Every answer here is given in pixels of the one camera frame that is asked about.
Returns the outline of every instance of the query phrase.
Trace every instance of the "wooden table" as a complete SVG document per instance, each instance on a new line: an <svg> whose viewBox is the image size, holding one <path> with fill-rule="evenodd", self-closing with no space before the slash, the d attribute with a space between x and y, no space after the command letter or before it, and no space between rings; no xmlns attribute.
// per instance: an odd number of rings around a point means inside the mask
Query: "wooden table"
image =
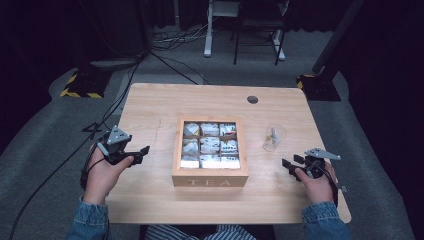
<svg viewBox="0 0 424 240"><path fill-rule="evenodd" d="M256 96L257 104L247 101ZM249 178L245 187L174 187L171 168L178 117L238 116L243 119ZM275 152L262 148L268 124L287 130ZM302 183L281 158L324 148L303 92L295 88L133 84L119 127L133 135L126 151L150 145L141 165L126 169L107 198L112 223L283 224L300 223L309 204ZM351 220L339 191L338 211Z"/></svg>

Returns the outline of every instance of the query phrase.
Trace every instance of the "denim sleeve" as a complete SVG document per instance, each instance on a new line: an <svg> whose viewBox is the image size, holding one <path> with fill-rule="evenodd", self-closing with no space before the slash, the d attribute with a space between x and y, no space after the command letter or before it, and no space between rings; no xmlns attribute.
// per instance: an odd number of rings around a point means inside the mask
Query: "denim sleeve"
<svg viewBox="0 0 424 240"><path fill-rule="evenodd" d="M93 205L79 199L78 209L72 227L66 236L68 240L103 239L108 234L108 209L106 205Z"/></svg>
<svg viewBox="0 0 424 240"><path fill-rule="evenodd" d="M302 211L306 239L351 239L333 202L312 204Z"/></svg>

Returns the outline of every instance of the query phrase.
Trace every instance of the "gray carpet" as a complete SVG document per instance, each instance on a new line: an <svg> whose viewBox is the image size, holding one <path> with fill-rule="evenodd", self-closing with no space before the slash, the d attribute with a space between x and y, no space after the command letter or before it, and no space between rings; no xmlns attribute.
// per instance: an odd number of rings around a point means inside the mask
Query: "gray carpet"
<svg viewBox="0 0 424 240"><path fill-rule="evenodd" d="M211 58L203 57L204 39L187 43L172 51L156 51L161 56L184 62L213 85L296 87L299 74L311 73L331 33L289 32L284 43L286 60L274 66L271 47L240 49L238 64L232 64L233 43L229 32L214 35ZM167 61L184 74L196 74L184 65ZM100 122L128 78L128 70L115 72L104 99L59 97L73 69L50 87L53 100L37 113L16 135L0 157L0 239L9 236L19 210L31 193L82 142L88 133L82 129ZM134 82L155 79L169 81L176 73L149 55L136 71ZM309 102L325 147L340 154L334 162L339 181L350 191L345 198L352 214L347 224L353 239L413 239L402 198L379 164L348 102L343 76L334 83L341 102ZM119 113L108 126L117 124ZM69 160L33 198L23 213L14 239L63 239L72 222L79 187L80 168L89 141ZM301 224L276 225L277 239L303 239ZM137 239L137 225L112 224L116 239Z"/></svg>

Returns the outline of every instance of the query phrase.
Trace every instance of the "denim jacket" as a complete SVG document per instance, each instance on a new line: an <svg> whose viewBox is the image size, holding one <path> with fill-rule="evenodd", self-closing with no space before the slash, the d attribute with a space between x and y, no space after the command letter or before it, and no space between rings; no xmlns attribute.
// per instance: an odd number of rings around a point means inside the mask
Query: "denim jacket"
<svg viewBox="0 0 424 240"><path fill-rule="evenodd" d="M351 239L346 225L340 220L332 202L312 204L302 211L306 239ZM74 222L67 239L113 239L108 231L108 209L106 205L87 204L80 198ZM146 239L197 240L169 225L151 225ZM206 240L213 239L255 239L241 226L218 225L217 230Z"/></svg>

